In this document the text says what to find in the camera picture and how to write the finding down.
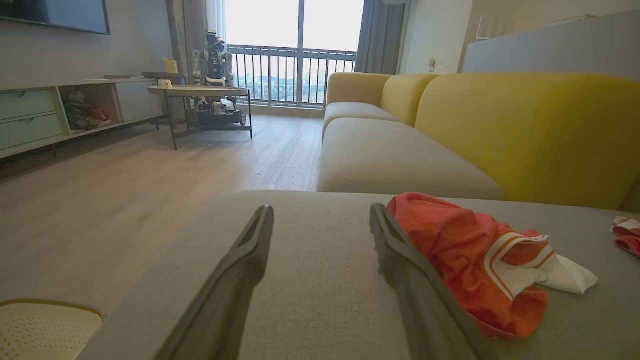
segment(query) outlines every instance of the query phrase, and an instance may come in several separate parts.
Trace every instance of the sofa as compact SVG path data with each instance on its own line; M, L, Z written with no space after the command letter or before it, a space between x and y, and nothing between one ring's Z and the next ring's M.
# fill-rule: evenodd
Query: sofa
M638 99L594 74L336 73L317 190L637 208Z
M410 359L397 297L378 273L372 203L391 195L260 191L218 199L161 254L78 360L153 359L254 211L275 226L253 292L240 359ZM640 263L614 245L618 211L447 199L514 229L549 235L553 249L591 270L584 295L545 289L548 308L525 340L491 341L499 359L637 359Z

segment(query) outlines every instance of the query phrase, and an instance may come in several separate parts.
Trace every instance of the tv stand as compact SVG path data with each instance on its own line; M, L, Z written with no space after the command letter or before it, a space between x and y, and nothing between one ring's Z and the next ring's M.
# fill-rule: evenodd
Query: tv stand
M155 79L89 79L33 88L0 88L0 158L98 133L155 122L166 117L157 96L147 92ZM91 130L69 126L62 98L80 90L112 123Z

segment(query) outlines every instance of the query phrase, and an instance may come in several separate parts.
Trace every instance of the television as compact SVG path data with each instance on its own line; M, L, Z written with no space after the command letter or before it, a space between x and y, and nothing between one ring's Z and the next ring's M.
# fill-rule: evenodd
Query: television
M105 0L0 0L0 19L111 34Z

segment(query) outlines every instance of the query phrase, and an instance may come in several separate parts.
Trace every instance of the white cup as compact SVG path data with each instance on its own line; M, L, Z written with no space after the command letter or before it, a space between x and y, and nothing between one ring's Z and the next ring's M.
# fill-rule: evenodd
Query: white cup
M171 85L171 80L158 80L158 88L169 90L173 88L173 85Z

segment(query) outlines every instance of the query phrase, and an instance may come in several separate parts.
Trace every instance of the yellow watering can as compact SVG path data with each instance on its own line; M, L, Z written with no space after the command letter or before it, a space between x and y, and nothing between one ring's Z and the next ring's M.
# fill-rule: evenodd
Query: yellow watering can
M162 61L164 61L164 72L167 74L178 73L178 63L174 59L162 58Z

